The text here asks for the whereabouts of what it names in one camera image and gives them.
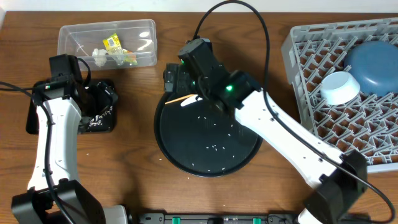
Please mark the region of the white tissue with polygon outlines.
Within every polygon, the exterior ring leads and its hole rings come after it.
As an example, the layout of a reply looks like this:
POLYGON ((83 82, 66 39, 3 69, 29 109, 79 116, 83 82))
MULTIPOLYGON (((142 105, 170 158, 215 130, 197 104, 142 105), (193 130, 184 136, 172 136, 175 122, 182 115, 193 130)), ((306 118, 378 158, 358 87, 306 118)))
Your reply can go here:
POLYGON ((97 67, 103 67, 107 61, 106 54, 107 54, 106 49, 94 49, 92 53, 92 57, 95 60, 95 65, 97 67))

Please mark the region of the wooden chopstick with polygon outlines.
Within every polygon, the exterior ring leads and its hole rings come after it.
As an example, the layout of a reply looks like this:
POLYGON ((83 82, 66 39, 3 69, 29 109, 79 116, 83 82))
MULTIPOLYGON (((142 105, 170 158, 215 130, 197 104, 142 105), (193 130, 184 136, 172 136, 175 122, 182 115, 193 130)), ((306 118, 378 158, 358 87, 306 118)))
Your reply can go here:
POLYGON ((167 104, 174 103, 174 102, 177 102, 177 101, 185 100, 185 99, 193 97, 193 96, 197 96, 197 95, 194 95, 194 94, 185 95, 185 96, 182 96, 180 98, 176 98, 174 100, 166 101, 164 104, 167 105, 167 104))

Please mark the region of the white plastic spoon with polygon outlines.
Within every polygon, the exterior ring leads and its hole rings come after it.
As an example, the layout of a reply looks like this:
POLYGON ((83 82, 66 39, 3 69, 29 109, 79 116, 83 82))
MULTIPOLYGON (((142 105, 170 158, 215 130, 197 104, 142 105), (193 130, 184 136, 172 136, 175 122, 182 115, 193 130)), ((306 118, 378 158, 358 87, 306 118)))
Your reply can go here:
POLYGON ((201 101, 201 100, 202 100, 202 98, 200 96, 193 95, 193 96, 190 96, 189 98, 186 98, 185 100, 183 100, 181 102, 180 106, 185 107, 185 106, 188 106, 192 103, 196 103, 197 101, 201 101))

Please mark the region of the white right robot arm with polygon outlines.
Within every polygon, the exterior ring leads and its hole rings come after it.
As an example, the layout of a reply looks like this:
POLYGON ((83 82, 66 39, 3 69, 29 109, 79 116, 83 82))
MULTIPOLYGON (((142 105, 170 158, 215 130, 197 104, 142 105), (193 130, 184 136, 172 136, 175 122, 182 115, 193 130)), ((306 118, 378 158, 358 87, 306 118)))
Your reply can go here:
POLYGON ((228 71, 211 42, 195 39, 178 53, 180 63, 163 72, 165 91, 193 93, 267 141, 314 190, 304 201, 299 223, 347 222, 347 211, 369 188, 364 156, 343 154, 315 137, 283 111, 250 74, 228 71))

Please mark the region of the light blue small bowl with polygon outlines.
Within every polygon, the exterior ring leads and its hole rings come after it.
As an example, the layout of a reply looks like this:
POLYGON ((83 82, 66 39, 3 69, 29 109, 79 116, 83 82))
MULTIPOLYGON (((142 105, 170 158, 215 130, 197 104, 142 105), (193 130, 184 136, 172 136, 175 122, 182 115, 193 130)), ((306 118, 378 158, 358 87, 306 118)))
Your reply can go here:
POLYGON ((321 81, 320 95, 328 105, 347 103, 355 98, 359 91, 360 84, 349 72, 333 72, 321 81))

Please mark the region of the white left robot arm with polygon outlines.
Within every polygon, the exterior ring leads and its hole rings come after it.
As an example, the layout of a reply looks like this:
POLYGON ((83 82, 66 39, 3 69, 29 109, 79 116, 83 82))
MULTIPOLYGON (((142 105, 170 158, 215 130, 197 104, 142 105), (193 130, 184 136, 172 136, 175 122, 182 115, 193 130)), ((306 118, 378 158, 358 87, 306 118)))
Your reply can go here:
POLYGON ((37 114, 38 145, 27 192, 12 198, 19 223, 129 223, 123 205, 104 208, 80 183, 77 137, 112 131, 118 95, 111 80, 81 75, 74 55, 49 59, 51 77, 28 96, 37 114))

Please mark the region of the pile of rice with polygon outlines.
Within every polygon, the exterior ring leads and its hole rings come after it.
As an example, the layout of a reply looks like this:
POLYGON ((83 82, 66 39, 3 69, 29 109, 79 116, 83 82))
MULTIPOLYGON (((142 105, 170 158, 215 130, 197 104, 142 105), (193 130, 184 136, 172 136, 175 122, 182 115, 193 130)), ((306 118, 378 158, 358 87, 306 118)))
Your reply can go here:
POLYGON ((104 112, 102 112, 99 115, 96 115, 89 123, 88 127, 105 127, 106 125, 109 125, 113 120, 113 107, 110 106, 108 109, 106 109, 104 112))

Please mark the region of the yellow snack wrapper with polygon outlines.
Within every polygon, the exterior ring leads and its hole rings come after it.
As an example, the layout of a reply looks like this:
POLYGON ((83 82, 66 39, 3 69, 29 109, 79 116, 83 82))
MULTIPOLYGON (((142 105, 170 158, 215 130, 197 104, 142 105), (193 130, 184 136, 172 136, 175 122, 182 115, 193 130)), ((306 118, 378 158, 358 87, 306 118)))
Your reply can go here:
POLYGON ((128 65, 137 65, 136 55, 122 48, 117 33, 103 39, 103 44, 107 53, 116 61, 118 66, 124 65, 125 63, 128 65))

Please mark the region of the round black serving tray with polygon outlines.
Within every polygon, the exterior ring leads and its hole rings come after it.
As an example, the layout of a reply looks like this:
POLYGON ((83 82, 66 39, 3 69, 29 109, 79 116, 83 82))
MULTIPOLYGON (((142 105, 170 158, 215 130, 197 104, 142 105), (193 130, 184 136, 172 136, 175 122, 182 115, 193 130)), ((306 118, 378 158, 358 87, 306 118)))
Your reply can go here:
POLYGON ((257 154, 262 138, 201 100, 187 106, 164 93, 154 117, 156 141, 177 168, 200 177, 220 177, 243 168, 257 154))

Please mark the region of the large dark blue bowl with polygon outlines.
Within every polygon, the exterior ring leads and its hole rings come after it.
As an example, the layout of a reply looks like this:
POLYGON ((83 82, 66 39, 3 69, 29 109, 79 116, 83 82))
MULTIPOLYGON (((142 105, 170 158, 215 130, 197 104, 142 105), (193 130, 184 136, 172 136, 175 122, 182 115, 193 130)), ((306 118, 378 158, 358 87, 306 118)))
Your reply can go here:
POLYGON ((351 49, 344 59, 360 91, 377 96, 397 93, 397 47, 387 42, 369 41, 351 49))

